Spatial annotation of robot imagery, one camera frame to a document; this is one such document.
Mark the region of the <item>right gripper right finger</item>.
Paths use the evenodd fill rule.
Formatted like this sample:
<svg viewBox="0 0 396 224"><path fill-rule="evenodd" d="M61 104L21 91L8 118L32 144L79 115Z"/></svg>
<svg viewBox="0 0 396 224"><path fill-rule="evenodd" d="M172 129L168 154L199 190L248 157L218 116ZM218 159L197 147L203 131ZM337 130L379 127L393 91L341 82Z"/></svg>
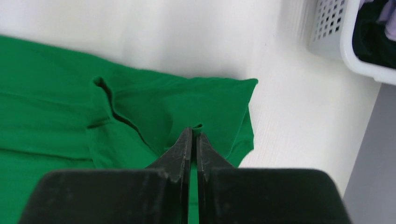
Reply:
<svg viewBox="0 0 396 224"><path fill-rule="evenodd" d="M349 224L330 176L316 169L236 168L196 140L202 224Z"/></svg>

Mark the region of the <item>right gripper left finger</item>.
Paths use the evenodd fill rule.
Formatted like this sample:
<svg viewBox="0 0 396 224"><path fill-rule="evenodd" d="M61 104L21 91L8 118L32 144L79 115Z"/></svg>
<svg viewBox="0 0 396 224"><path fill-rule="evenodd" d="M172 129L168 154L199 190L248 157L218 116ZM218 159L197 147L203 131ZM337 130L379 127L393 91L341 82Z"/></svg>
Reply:
<svg viewBox="0 0 396 224"><path fill-rule="evenodd" d="M185 224L192 129L144 169L69 169L45 174L21 224Z"/></svg>

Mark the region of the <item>green t shirt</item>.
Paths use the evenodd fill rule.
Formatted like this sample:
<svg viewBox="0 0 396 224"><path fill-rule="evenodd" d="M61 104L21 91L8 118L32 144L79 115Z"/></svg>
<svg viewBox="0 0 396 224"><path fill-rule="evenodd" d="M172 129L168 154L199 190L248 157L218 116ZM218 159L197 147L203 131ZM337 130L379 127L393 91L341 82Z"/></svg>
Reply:
<svg viewBox="0 0 396 224"><path fill-rule="evenodd" d="M0 38L0 221L50 171L145 168L191 127L238 166L254 147L257 79L185 78Z"/></svg>

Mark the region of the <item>white plastic laundry basket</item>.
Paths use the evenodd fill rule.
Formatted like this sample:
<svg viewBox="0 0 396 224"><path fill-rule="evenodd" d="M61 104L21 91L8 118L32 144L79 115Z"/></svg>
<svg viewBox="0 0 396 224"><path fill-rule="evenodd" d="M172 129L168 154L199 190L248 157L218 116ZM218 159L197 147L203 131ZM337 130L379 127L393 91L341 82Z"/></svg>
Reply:
<svg viewBox="0 0 396 224"><path fill-rule="evenodd" d="M320 57L342 60L354 73L395 85L395 69L363 62L353 51L352 38L359 5L359 0L316 1L308 49Z"/></svg>

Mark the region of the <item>black t shirt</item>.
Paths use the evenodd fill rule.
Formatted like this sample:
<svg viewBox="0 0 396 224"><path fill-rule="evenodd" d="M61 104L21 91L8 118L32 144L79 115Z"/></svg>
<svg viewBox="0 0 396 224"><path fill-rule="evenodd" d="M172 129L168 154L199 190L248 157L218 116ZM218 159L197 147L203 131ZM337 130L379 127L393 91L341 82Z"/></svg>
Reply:
<svg viewBox="0 0 396 224"><path fill-rule="evenodd" d="M365 4L359 9L352 38L353 50L361 61L394 69L396 42L385 36L385 25L376 22L379 13L376 3Z"/></svg>

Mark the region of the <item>lilac t shirt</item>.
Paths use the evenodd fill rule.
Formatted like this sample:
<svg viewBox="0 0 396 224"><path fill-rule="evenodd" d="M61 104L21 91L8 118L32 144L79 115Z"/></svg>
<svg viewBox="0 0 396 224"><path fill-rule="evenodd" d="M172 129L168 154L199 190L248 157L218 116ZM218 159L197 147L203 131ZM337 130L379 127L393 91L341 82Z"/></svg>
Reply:
<svg viewBox="0 0 396 224"><path fill-rule="evenodd" d="M396 1L395 0L360 0L359 9L368 3L376 3L379 5L380 13L377 23L385 25L385 36L396 41Z"/></svg>

